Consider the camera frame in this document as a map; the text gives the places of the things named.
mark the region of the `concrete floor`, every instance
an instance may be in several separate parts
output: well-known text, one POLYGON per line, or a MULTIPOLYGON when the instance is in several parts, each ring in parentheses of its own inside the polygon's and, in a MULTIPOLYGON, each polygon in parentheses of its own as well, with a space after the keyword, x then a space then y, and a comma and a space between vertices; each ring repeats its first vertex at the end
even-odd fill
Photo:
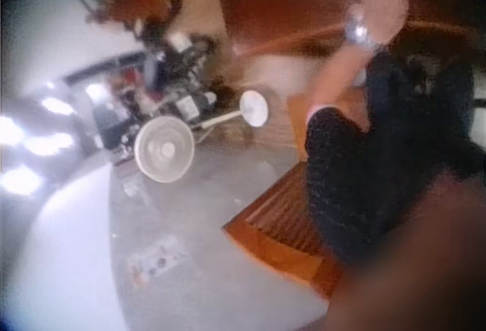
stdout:
POLYGON ((327 305, 316 294, 252 260, 221 231, 295 161, 294 150, 209 142, 174 184, 151 181, 132 162, 114 170, 112 266, 130 329, 285 331, 322 317, 327 305), (167 235, 188 259, 136 290, 127 259, 167 235))

